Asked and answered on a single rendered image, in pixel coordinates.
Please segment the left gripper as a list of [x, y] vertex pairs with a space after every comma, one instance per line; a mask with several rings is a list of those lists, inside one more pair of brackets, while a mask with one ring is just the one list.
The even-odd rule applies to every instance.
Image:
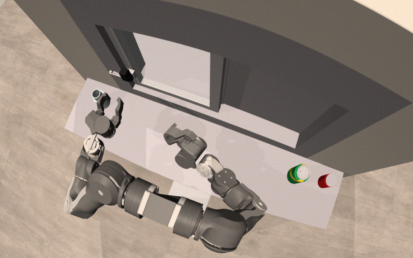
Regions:
[[96, 112], [92, 110], [87, 117], [85, 118], [85, 123], [90, 128], [91, 138], [87, 141], [87, 148], [93, 150], [96, 148], [96, 136], [97, 134], [101, 135], [104, 138], [112, 138], [116, 133], [116, 128], [121, 124], [122, 111], [123, 111], [123, 101], [118, 97], [118, 105], [116, 107], [116, 116], [113, 116], [112, 119], [109, 119], [107, 116], [104, 116], [104, 107], [103, 104], [105, 100], [110, 101], [110, 97], [107, 93], [103, 93], [97, 101], [98, 110]]

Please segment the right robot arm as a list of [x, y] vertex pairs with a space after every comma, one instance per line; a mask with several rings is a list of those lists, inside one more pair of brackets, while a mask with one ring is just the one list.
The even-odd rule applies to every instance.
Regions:
[[215, 253], [235, 251], [242, 237], [265, 215], [267, 207], [257, 194], [236, 179], [232, 170], [224, 168], [217, 157], [205, 154], [198, 165], [209, 172], [206, 178], [213, 192], [234, 211], [207, 207], [203, 214], [203, 204], [182, 196], [168, 227], [173, 229], [172, 233], [187, 239], [193, 235], [194, 240], [200, 239]]

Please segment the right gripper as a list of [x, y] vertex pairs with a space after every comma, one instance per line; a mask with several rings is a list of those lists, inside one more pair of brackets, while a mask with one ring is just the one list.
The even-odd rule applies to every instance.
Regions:
[[204, 177], [207, 177], [209, 174], [207, 169], [199, 167], [195, 163], [207, 148], [207, 143], [193, 131], [189, 129], [180, 130], [176, 126], [174, 123], [163, 135], [168, 145], [177, 143], [179, 148], [181, 148], [174, 158], [176, 163], [184, 169], [196, 169]]

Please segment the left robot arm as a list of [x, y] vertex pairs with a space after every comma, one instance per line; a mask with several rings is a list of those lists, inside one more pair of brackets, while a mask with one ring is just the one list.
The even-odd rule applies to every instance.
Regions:
[[[130, 175], [119, 163], [106, 160], [101, 165], [104, 143], [96, 137], [96, 148], [87, 148], [85, 139], [76, 161], [75, 175], [67, 189], [64, 212], [88, 219], [102, 206], [114, 206], [142, 219], [151, 193], [159, 194], [159, 186]], [[94, 157], [89, 157], [87, 151]]]

